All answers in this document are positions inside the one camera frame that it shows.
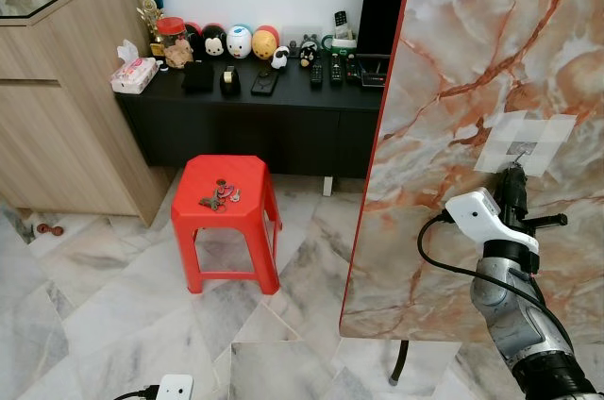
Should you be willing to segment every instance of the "electrical cord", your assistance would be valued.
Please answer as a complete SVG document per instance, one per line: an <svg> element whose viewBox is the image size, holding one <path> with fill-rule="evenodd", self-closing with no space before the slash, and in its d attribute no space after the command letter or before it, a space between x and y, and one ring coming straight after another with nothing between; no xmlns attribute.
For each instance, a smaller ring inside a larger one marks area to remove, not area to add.
<svg viewBox="0 0 604 400"><path fill-rule="evenodd" d="M158 392L159 392L159 384L153 384L153 385L149 386L148 388L143 389L142 391L129 392L129 393L125 393L124 395L120 395L119 397L115 398L114 400L124 400L125 398L130 398L130 397L141 397L146 400L155 400L158 397Z"/></svg>
<svg viewBox="0 0 604 400"><path fill-rule="evenodd" d="M487 282L491 282L492 284L497 285L497 287L501 287L502 289L505 289L509 292L517 294L524 300L529 301L533 306L538 308L541 312L543 312L545 314L545 316L547 318L549 318L552 321L552 323L558 328L558 330L564 337L564 340L566 341L566 343L568 343L568 346L570 346L571 350L575 351L575 349L573 348L573 343L571 343L570 337L569 337L568 333L566 332L566 329L564 329L564 326L562 326L562 323L560 323L560 320L558 320L556 315L554 315L553 312L545 306L545 300L542 300L543 302L541 302L538 299L533 298L529 294L516 289L514 286L512 286L506 282L502 282L501 280L491 277L489 275L484 275L483 273L478 273L478 272L472 271L472 270L458 268L457 266L453 266L453 265L447 265L446 263L441 263L440 261L436 261L436 260L430 258L428 256L428 254L426 254L426 252L424 252L422 240L424 239L424 234L426 233L428 228L431 225L433 225L434 223L438 223L438 222L454 223L455 221L453 221L453 218L451 218L451 215L448 213L448 211L444 210L440 215L435 216L434 218L430 219L427 223L424 224L422 229L419 231L419 235L417 235L417 250L419 251L420 256L422 256L422 258L425 261L427 261L430 265L434 265L438 268L442 268L444 270L451 271L453 273L459 273L461 275L470 275L472 277L477 277L478 279L482 279ZM536 294L538 296L540 296L541 298L543 298L543 295L541 294L541 290L538 290L538 292Z"/></svg>

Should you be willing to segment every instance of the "tissue box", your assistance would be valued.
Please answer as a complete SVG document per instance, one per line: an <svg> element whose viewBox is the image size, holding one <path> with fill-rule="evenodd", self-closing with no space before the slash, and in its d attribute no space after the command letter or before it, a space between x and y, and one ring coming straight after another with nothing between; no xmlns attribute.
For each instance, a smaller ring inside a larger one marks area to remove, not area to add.
<svg viewBox="0 0 604 400"><path fill-rule="evenodd" d="M111 87L119 93L141 93L158 72L154 58L135 58L111 75Z"/></svg>

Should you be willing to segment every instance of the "cabinet leg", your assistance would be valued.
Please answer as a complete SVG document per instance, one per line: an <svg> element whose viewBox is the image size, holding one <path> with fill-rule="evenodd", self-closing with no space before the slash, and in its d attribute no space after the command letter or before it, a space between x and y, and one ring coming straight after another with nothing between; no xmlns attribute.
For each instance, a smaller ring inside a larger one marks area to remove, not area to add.
<svg viewBox="0 0 604 400"><path fill-rule="evenodd" d="M333 176L323 177L323 195L325 197L331 196L331 188L333 187Z"/></svg>
<svg viewBox="0 0 604 400"><path fill-rule="evenodd" d="M398 358L396 359L396 365L394 366L393 374L390 375L388 382L391 386L398 384L398 378L400 377L403 367L405 366L405 360L407 359L407 351L409 350L409 341L400 341L400 349L398 350Z"/></svg>

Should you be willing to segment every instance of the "red object on floor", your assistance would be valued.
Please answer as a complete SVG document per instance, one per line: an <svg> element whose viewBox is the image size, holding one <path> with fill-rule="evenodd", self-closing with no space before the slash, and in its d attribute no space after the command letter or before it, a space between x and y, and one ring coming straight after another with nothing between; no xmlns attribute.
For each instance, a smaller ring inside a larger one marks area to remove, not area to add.
<svg viewBox="0 0 604 400"><path fill-rule="evenodd" d="M226 209L223 212L199 205L202 197L212 197L218 187L218 179L224 179L227 184L235 186L235 191L241 191L239 202L231 202L226 198ZM265 210L269 219L275 223L272 251L264 222ZM273 294L279 289L275 261L277 232L283 224L268 167L259 158L200 155L187 162L172 202L172 224L191 293L201 293L204 279L257 280L264 294ZM203 267L200 269L195 250L197 230L202 227L230 227L242 232L254 272L202 271Z"/></svg>

